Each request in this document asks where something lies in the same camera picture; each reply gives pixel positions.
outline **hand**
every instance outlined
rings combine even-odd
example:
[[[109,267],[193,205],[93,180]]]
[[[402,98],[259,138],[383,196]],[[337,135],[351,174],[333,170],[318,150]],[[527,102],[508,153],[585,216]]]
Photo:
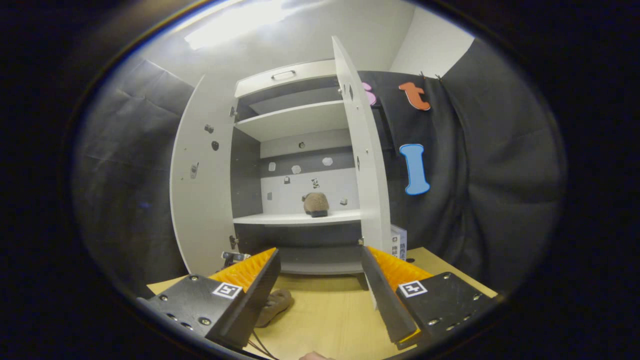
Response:
[[[300,360],[334,360],[334,359],[329,357],[324,357],[315,351],[311,351],[307,355],[301,357]]]

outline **wooden table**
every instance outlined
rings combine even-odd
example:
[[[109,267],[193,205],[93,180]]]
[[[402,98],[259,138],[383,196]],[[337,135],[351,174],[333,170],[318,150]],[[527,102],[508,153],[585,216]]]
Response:
[[[414,265],[431,274],[452,272],[485,295],[497,295],[425,248],[409,250],[407,257],[415,259]],[[182,278],[148,287],[158,294]],[[373,307],[371,294],[363,289],[356,276],[280,274],[273,289],[280,288],[291,292],[293,305],[267,327],[255,332],[264,346],[281,360],[297,360],[311,351],[337,360],[384,359],[415,347],[396,349],[382,317]],[[244,349],[262,356],[251,346]]]

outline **open cabinet door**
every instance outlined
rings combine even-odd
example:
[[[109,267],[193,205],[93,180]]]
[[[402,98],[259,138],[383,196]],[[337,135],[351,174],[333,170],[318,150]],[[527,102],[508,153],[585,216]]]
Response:
[[[378,130],[358,71],[340,40],[332,39],[356,163],[364,244],[391,254],[389,194]]]
[[[182,114],[173,145],[169,196],[173,230],[191,274],[208,276],[224,264],[236,237],[231,209],[231,137],[228,101],[211,101],[218,84],[203,76]]]

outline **drawer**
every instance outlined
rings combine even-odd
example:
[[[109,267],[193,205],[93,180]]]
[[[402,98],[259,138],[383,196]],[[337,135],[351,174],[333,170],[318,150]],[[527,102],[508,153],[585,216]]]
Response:
[[[335,76],[335,74],[335,60],[333,59],[284,66],[238,81],[236,97],[240,98],[279,85]]]

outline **blue letter i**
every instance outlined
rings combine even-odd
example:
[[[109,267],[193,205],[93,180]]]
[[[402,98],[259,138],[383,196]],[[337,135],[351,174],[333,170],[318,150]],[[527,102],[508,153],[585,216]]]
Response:
[[[406,158],[406,169],[409,173],[409,186],[404,189],[409,195],[418,195],[429,191],[429,184],[424,178],[422,153],[424,147],[419,143],[400,146],[400,153]]]

